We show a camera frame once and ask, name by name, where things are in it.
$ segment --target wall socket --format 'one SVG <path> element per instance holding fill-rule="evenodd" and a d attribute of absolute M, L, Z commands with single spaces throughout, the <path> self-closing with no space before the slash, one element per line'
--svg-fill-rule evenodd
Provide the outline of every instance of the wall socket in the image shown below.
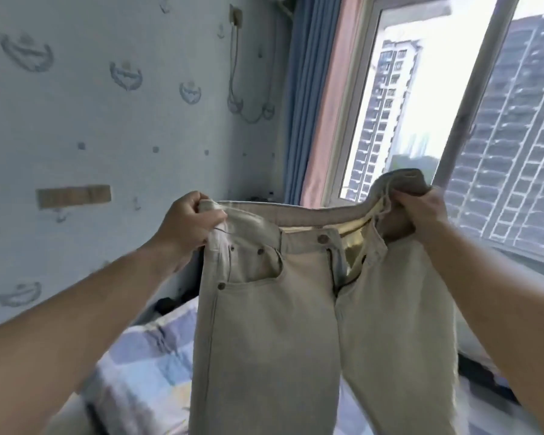
<path fill-rule="evenodd" d="M 244 22 L 244 13 L 239 7 L 230 5 L 230 22 L 237 28 L 242 28 Z"/>

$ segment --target blue curtain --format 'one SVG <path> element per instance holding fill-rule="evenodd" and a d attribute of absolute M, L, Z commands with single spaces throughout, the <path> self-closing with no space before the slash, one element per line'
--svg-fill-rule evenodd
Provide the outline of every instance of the blue curtain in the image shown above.
<path fill-rule="evenodd" d="M 341 0 L 297 0 L 286 80 L 284 203 L 300 204 Z"/>

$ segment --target sky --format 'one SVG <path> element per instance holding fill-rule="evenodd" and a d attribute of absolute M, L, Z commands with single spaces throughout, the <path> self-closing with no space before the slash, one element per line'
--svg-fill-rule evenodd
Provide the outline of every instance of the sky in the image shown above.
<path fill-rule="evenodd" d="M 449 0 L 451 15 L 395 25 L 381 33 L 392 41 L 419 40 L 423 47 L 398 153 L 412 134 L 428 133 L 426 155 L 441 157 L 496 0 Z M 388 12 L 383 13 L 382 20 Z M 544 15 L 544 0 L 520 0 L 514 19 Z"/>

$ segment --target electrical cable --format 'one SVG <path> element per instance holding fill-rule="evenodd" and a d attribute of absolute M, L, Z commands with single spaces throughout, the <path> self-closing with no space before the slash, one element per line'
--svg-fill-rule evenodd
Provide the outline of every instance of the electrical cable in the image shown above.
<path fill-rule="evenodd" d="M 277 39 L 278 39 L 278 15 L 275 13 L 274 16 L 274 31 L 273 31 L 273 47 L 272 47 L 272 63 L 270 68 L 270 76 L 268 79 L 268 88 L 266 95 L 266 102 L 262 105 L 260 114 L 254 119 L 249 119 L 246 117 L 242 111 L 244 107 L 244 100 L 238 100 L 234 93 L 234 79 L 236 70 L 238 67 L 238 51 L 239 51 L 239 28 L 232 23 L 232 33 L 230 34 L 230 83 L 228 88 L 228 106 L 231 100 L 232 104 L 238 107 L 238 111 L 234 114 L 237 114 L 242 118 L 247 124 L 257 124 L 262 117 L 267 119 L 265 116 L 266 111 L 270 111 L 269 107 L 272 107 L 272 113 L 274 112 L 274 106 L 270 104 L 270 98 L 272 95 L 272 84 L 274 79 L 274 69 L 276 67 L 276 51 L 277 51 Z"/>

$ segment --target jeans button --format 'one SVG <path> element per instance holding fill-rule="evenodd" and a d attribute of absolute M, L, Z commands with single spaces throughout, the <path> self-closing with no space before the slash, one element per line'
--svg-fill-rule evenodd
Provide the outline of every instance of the jeans button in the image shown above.
<path fill-rule="evenodd" d="M 330 238 L 328 238 L 328 235 L 322 234 L 319 235 L 317 241 L 319 241 L 319 244 L 327 244 L 330 241 Z"/>

